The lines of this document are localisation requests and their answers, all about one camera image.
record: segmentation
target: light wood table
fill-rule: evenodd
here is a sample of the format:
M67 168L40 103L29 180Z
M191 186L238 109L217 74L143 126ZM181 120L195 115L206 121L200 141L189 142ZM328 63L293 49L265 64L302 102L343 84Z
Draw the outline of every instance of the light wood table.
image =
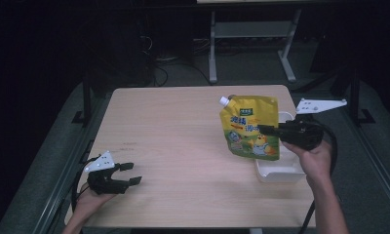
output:
M228 150L218 101L229 95L277 97L280 111L295 113L284 86L116 90L90 155L109 150L116 163L135 163L113 178L142 181L105 204L87 226L300 226L313 200L306 180L262 183L254 160ZM83 174L79 184L86 179Z

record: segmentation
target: table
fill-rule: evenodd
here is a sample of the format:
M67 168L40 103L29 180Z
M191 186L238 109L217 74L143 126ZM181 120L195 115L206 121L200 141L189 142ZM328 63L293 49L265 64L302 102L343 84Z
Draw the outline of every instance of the table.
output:
M218 103L229 95L279 99L295 113L284 86L118 89L107 107L90 157L109 150L116 163L135 163L113 178L142 176L87 226L145 228L298 227L313 200L305 179L262 183L254 160L233 155ZM87 175L83 174L80 184Z

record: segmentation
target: person's right hand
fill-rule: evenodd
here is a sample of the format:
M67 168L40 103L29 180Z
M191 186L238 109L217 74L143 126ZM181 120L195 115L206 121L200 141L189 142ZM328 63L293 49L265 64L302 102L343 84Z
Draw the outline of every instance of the person's right hand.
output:
M332 147L321 142L316 148L307 151L296 145L283 142L287 149L298 155L301 168L307 174L308 184L313 187L330 180L330 165L332 158Z

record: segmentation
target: yellow pouch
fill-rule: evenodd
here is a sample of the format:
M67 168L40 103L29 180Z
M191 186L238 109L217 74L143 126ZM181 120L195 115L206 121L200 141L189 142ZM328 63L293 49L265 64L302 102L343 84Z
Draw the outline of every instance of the yellow pouch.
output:
M279 139L259 133L258 125L278 128L278 100L276 97L222 97L224 108L219 116L229 150L238 156L279 160Z

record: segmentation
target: white bracket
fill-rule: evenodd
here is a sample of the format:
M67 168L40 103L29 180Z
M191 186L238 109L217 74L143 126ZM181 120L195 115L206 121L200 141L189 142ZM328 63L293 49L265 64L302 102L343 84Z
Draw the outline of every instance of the white bracket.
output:
M338 108L347 104L347 100L316 100L302 98L296 109L297 114L314 114Z
M85 173L110 169L114 167L115 163L113 161L112 155L109 151L106 151L100 157L98 157L89 167L85 168Z

